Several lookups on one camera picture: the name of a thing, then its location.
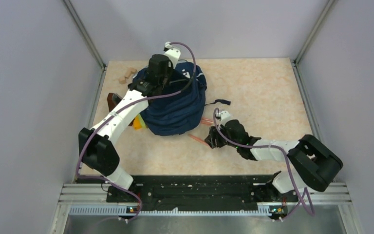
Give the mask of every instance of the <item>gray wall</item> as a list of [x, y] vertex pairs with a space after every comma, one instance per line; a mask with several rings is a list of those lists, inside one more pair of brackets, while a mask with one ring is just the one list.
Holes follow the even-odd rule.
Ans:
[[0, 234], [49, 231], [99, 77], [60, 0], [0, 0]]
[[327, 0], [72, 2], [109, 61], [146, 60], [166, 41], [186, 43], [198, 58], [294, 58]]
[[374, 1], [339, 1], [301, 64], [324, 141], [374, 233]]

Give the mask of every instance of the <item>navy blue bag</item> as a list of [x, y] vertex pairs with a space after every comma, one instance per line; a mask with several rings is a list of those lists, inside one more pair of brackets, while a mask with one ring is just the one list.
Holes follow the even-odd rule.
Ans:
[[[133, 81], [142, 78], [146, 68], [138, 72]], [[181, 90], [193, 77], [193, 63], [179, 61], [168, 86], [162, 94]], [[207, 82], [202, 70], [196, 66], [195, 79], [178, 95], [154, 100], [140, 114], [148, 128], [156, 135], [183, 134], [200, 124], [206, 102]]]

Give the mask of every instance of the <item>wooden tabletop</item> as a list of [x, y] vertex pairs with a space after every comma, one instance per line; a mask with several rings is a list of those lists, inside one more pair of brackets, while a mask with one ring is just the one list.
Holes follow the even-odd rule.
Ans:
[[[129, 67], [138, 70], [147, 61], [111, 61], [99, 99], [94, 124], [109, 112], [108, 93], [122, 97], [127, 84], [118, 79]], [[229, 111], [255, 137], [298, 140], [311, 134], [305, 108], [290, 59], [198, 59], [207, 79], [206, 102], [231, 101], [230, 106], [206, 106], [204, 117], [212, 118], [215, 107]], [[199, 125], [178, 136], [156, 136], [149, 129], [127, 127], [115, 144], [121, 166], [132, 175], [249, 175], [286, 170], [284, 163], [250, 161], [235, 148], [210, 149], [187, 134], [204, 139], [209, 126]], [[84, 166], [83, 175], [96, 174]]]

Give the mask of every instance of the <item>purple cable sleeve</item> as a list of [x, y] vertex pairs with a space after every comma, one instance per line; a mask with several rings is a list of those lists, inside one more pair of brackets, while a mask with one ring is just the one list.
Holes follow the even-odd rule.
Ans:
[[289, 159], [287, 158], [287, 153], [286, 151], [284, 151], [284, 149], [282, 147], [279, 147], [277, 145], [257, 145], [257, 146], [253, 146], [253, 145], [242, 145], [242, 144], [238, 144], [230, 139], [228, 139], [225, 135], [223, 135], [223, 133], [220, 131], [219, 129], [219, 126], [216, 124], [217, 123], [217, 119], [216, 119], [216, 114], [217, 112], [220, 111], [219, 108], [216, 108], [214, 109], [214, 112], [213, 112], [213, 121], [214, 121], [214, 124], [216, 125], [216, 130], [217, 132], [228, 142], [230, 142], [231, 144], [233, 145], [237, 145], [237, 146], [240, 146], [240, 147], [243, 147], [243, 148], [248, 148], [248, 149], [253, 149], [253, 148], [259, 148], [259, 149], [263, 149], [263, 148], [275, 148], [275, 149], [278, 149], [282, 152], [282, 154], [284, 155], [284, 160], [286, 161], [286, 167], [287, 167], [287, 170], [289, 172], [289, 176], [290, 176], [290, 181], [292, 182], [292, 185], [293, 185], [293, 188], [295, 189], [295, 192], [296, 194], [298, 195], [298, 198], [299, 198], [299, 202], [301, 202], [302, 206], [304, 207], [305, 211], [310, 215], [310, 216], [315, 216], [315, 209], [313, 207], [313, 204], [312, 204], [312, 200], [310, 198], [310, 195], [309, 193], [307, 192], [306, 195], [307, 195], [307, 199], [309, 200], [309, 203], [310, 203], [310, 210], [309, 208], [307, 207], [306, 203], [304, 202], [302, 196], [300, 195], [299, 193], [299, 190], [298, 190], [298, 187], [296, 185], [296, 182], [295, 182], [295, 178], [293, 177], [293, 174], [291, 172], [291, 168], [290, 168], [290, 162], [289, 162]]
[[[194, 54], [193, 54], [193, 51], [190, 49], [190, 47], [188, 47], [186, 44], [184, 44], [184, 43], [182, 43], [182, 42], [171, 42], [170, 45], [172, 45], [172, 44], [182, 45], [182, 46], [184, 46], [185, 48], [187, 48], [188, 51], [190, 52], [191, 57], [192, 57], [192, 59], [193, 59], [193, 76], [191, 77], [191, 79], [194, 79], [194, 78], [195, 78], [195, 74], [196, 74], [196, 58], [195, 58], [195, 56], [194, 56]], [[140, 99], [140, 100], [133, 101], [133, 102], [131, 102], [131, 103], [129, 103], [129, 104], [123, 106], [121, 109], [119, 109], [119, 110], [116, 111], [115, 113], [116, 113], [116, 114], [119, 114], [119, 113], [121, 113], [123, 110], [127, 109], [128, 107], [130, 107], [130, 106], [132, 106], [132, 105], [135, 105], [135, 104], [137, 104], [137, 103], [139, 103], [139, 102], [145, 101], [145, 100], [153, 100], [153, 99], [159, 99], [159, 98], [168, 98], [168, 97], [175, 96], [175, 95], [177, 95], [177, 94], [179, 94], [179, 93], [181, 93], [181, 90], [180, 90], [180, 91], [177, 91], [177, 92], [175, 92], [175, 93], [172, 93], [172, 94], [158, 95], [158, 96], [152, 96], [152, 97], [145, 97], [145, 98], [142, 98], [142, 99]], [[79, 166], [80, 166], [80, 164], [81, 164], [82, 158], [84, 157], [85, 151], [87, 150], [88, 145], [90, 144], [91, 140], [92, 140], [92, 139], [94, 138], [94, 136], [98, 133], [98, 131], [99, 131], [100, 129], [102, 129], [102, 128], [103, 128], [103, 127], [104, 127], [108, 122], [110, 122], [113, 118], [114, 118], [114, 116], [110, 116], [110, 117], [108, 117], [108, 118], [105, 120], [105, 122], [103, 122], [103, 123], [102, 123], [102, 124], [97, 128], [97, 129], [94, 130], [94, 132], [90, 135], [90, 137], [88, 138], [88, 140], [85, 142], [84, 147], [82, 147], [81, 153], [79, 154], [78, 163], [77, 163], [77, 165], [76, 165], [76, 167], [75, 167], [75, 175], [76, 175], [77, 178], [84, 178], [84, 179], [100, 179], [100, 180], [103, 180], [103, 181], [107, 181], [107, 182], [109, 182], [109, 180], [106, 179], [106, 178], [103, 177], [103, 176], [91, 176], [91, 175], [90, 175], [90, 176], [85, 176], [85, 175], [83, 176], [83, 175], [80, 175], [80, 174], [79, 174]], [[115, 188], [121, 190], [121, 191], [124, 191], [124, 192], [126, 192], [126, 193], [128, 193], [128, 194], [134, 196], [134, 197], [138, 200], [138, 202], [139, 202], [139, 204], [140, 204], [140, 209], [138, 209], [138, 211], [136, 212], [135, 216], [132, 217], [132, 218], [130, 218], [130, 219], [128, 220], [128, 222], [130, 222], [130, 221], [134, 220], [135, 218], [137, 218], [138, 214], [140, 213], [140, 211], [142, 210], [142, 207], [143, 207], [143, 202], [141, 201], [141, 199], [140, 199], [136, 194], [134, 194], [133, 192], [131, 192], [131, 191], [129, 191], [129, 190], [126, 190], [126, 189], [124, 189], [124, 188], [121, 188], [121, 187], [119, 187], [118, 185], [116, 185], [116, 184], [114, 184], [114, 183], [111, 183], [111, 185], [114, 186]], [[105, 218], [105, 219], [103, 219], [103, 220], [97, 222], [96, 224], [94, 224], [94, 225], [93, 225], [91, 228], [89, 228], [88, 230], [92, 229], [94, 226], [98, 225], [99, 223], [101, 223], [101, 222], [103, 222], [103, 221], [105, 221], [105, 220], [111, 219], [111, 218], [112, 218], [112, 217]]]

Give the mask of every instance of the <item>purple cable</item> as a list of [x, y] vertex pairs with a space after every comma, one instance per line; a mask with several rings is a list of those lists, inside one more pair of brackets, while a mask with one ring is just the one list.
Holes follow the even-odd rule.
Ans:
[[[152, 96], [152, 97], [145, 97], [145, 98], [142, 98], [140, 100], [136, 100], [136, 101], [133, 101], [125, 106], [123, 106], [121, 109], [119, 109], [118, 111], [116, 111], [115, 113], [116, 114], [119, 114], [121, 113], [123, 110], [127, 109], [128, 107], [132, 106], [132, 105], [135, 105], [139, 102], [142, 102], [142, 101], [145, 101], [145, 100], [153, 100], [153, 99], [159, 99], [159, 98], [168, 98], [168, 97], [172, 97], [172, 96], [175, 96], [179, 93], [181, 93], [183, 90], [185, 90], [190, 84], [191, 84], [191, 81], [193, 79], [195, 79], [195, 76], [196, 76], [196, 58], [193, 54], [193, 51], [190, 49], [190, 47], [188, 47], [186, 44], [182, 43], [182, 42], [170, 42], [170, 45], [173, 45], [173, 44], [178, 44], [178, 45], [182, 45], [184, 46], [185, 48], [188, 49], [188, 51], [190, 52], [191, 54], [191, 58], [193, 59], [193, 76], [191, 77], [190, 81], [188, 82], [188, 84], [183, 88], [181, 89], [180, 91], [177, 91], [175, 93], [172, 93], [172, 94], [166, 94], [166, 95], [158, 95], [158, 96]], [[85, 152], [87, 151], [87, 148], [88, 148], [88, 145], [90, 144], [91, 140], [94, 138], [94, 136], [98, 133], [98, 131], [100, 129], [102, 129], [108, 122], [110, 122], [112, 119], [114, 118], [114, 116], [110, 116], [108, 117], [105, 122], [103, 122], [97, 129], [94, 130], [94, 132], [90, 135], [90, 137], [88, 138], [87, 142], [85, 142], [84, 144], [84, 147], [82, 147], [82, 150], [81, 150], [81, 153], [79, 154], [79, 158], [78, 158], [78, 163], [76, 164], [76, 167], [75, 167], [75, 175], [77, 178], [82, 178], [82, 179], [100, 179], [100, 180], [103, 180], [103, 181], [106, 181], [106, 182], [110, 182], [107, 178], [103, 177], [103, 176], [83, 176], [83, 175], [80, 175], [79, 174], [79, 166], [81, 164], [81, 161], [82, 161], [82, 158], [84, 157], [84, 154]], [[114, 184], [114, 183], [111, 183], [111, 185], [121, 191], [124, 191], [130, 195], [132, 195], [133, 197], [135, 197], [139, 204], [140, 204], [140, 209], [138, 209], [138, 211], [136, 212], [135, 216], [130, 218], [128, 220], [128, 222], [134, 220], [135, 218], [138, 217], [138, 215], [140, 214], [140, 211], [142, 210], [143, 208], [143, 202], [141, 201], [141, 199], [136, 195], [134, 194], [133, 192], [127, 190], [127, 189], [124, 189], [124, 188], [121, 188], [119, 187], [118, 185]], [[96, 225], [98, 225], [99, 223], [105, 221], [105, 220], [108, 220], [108, 219], [112, 219], [112, 218], [115, 218], [115, 217], [108, 217], [108, 218], [105, 218], [97, 223], [95, 223], [92, 227], [90, 227], [85, 233], [87, 233], [89, 230], [91, 230], [92, 228], [94, 228]]]
[[286, 167], [287, 167], [287, 170], [289, 172], [289, 176], [290, 176], [290, 181], [292, 182], [292, 185], [293, 185], [293, 188], [295, 189], [295, 192], [296, 194], [298, 195], [298, 198], [299, 198], [299, 203], [302, 204], [302, 206], [304, 207], [305, 211], [310, 215], [310, 216], [315, 216], [315, 209], [313, 207], [313, 204], [312, 204], [312, 200], [310, 198], [310, 195], [307, 191], [307, 188], [305, 188], [305, 191], [306, 191], [306, 195], [307, 195], [307, 199], [309, 200], [309, 204], [310, 204], [310, 210], [309, 208], [307, 207], [306, 203], [304, 202], [303, 200], [303, 197], [300, 195], [300, 192], [299, 192], [299, 189], [296, 185], [296, 182], [295, 182], [295, 178], [293, 177], [293, 174], [291, 172], [291, 168], [290, 168], [290, 162], [289, 162], [289, 159], [287, 158], [287, 153], [286, 151], [284, 151], [284, 149], [282, 147], [279, 147], [277, 145], [257, 145], [257, 146], [253, 146], [253, 145], [242, 145], [242, 144], [239, 144], [239, 143], [236, 143], [230, 139], [228, 139], [219, 129], [219, 126], [216, 124], [217, 123], [217, 119], [216, 119], [216, 114], [217, 112], [219, 112], [220, 109], [219, 108], [216, 108], [214, 109], [214, 112], [213, 112], [213, 121], [214, 121], [214, 124], [216, 125], [216, 130], [217, 132], [228, 142], [230, 142], [231, 144], [233, 145], [237, 145], [237, 146], [240, 146], [240, 147], [243, 147], [243, 148], [248, 148], [248, 149], [253, 149], [253, 148], [259, 148], [259, 149], [264, 149], [264, 148], [275, 148], [275, 149], [278, 149], [282, 152], [282, 154], [284, 155], [284, 160], [286, 161]]

